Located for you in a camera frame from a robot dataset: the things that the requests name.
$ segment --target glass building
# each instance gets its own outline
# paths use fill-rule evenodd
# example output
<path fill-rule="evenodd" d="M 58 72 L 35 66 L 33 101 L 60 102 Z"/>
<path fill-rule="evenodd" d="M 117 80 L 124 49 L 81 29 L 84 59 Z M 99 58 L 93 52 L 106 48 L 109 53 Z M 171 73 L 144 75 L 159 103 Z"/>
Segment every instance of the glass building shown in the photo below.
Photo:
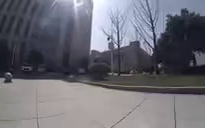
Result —
<path fill-rule="evenodd" d="M 92 10 L 91 0 L 0 0 L 4 64 L 19 67 L 37 50 L 54 70 L 82 67 L 90 52 Z"/>

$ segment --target building facade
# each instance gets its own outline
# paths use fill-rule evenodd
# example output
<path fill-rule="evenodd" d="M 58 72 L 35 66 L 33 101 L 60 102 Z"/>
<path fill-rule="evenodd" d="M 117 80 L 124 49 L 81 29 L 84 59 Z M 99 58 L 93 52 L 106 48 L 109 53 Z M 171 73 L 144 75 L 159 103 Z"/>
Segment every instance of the building facade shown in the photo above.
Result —
<path fill-rule="evenodd" d="M 143 69 L 151 68 L 151 56 L 140 48 L 140 42 L 131 42 L 128 46 L 121 47 L 121 72 L 129 73 L 131 70 L 141 72 Z M 108 50 L 105 52 L 91 51 L 91 65 L 97 61 L 111 64 L 111 54 L 113 53 L 113 71 L 118 71 L 118 50 Z"/>
<path fill-rule="evenodd" d="M 193 61 L 191 61 L 190 66 L 203 66 L 205 65 L 205 54 L 204 53 L 199 53 L 199 52 L 194 52 L 195 55 L 195 65 L 193 64 Z"/>
<path fill-rule="evenodd" d="M 25 63 L 37 50 L 54 70 L 81 67 L 90 52 L 92 10 L 91 0 L 0 0 L 0 43 L 8 48 L 8 63 Z"/>

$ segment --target paved plaza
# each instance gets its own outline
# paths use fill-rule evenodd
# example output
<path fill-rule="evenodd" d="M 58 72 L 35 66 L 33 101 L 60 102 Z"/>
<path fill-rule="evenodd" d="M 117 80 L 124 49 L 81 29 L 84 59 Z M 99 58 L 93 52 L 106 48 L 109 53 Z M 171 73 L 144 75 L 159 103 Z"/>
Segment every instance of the paved plaza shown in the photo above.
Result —
<path fill-rule="evenodd" d="M 0 79 L 0 128 L 205 128 L 205 95 Z"/>

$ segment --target grass lawn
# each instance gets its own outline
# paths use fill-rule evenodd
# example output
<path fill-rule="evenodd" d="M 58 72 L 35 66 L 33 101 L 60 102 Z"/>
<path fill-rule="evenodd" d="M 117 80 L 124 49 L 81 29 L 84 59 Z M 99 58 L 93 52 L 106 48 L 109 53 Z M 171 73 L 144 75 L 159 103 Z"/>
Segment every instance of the grass lawn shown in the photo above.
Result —
<path fill-rule="evenodd" d="M 105 84 L 129 86 L 205 86 L 205 76 L 174 76 L 174 75 L 134 75 L 110 76 Z"/>

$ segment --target car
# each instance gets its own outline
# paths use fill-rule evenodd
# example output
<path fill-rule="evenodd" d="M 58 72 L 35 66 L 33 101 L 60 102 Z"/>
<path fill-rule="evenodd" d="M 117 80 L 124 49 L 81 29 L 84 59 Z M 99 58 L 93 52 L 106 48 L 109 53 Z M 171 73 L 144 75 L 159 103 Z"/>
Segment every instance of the car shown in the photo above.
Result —
<path fill-rule="evenodd" d="M 83 68 L 78 68 L 78 74 L 86 74 L 86 70 Z"/>
<path fill-rule="evenodd" d="M 32 72 L 33 71 L 33 66 L 30 64 L 24 64 L 22 66 L 22 71 L 23 72 Z"/>

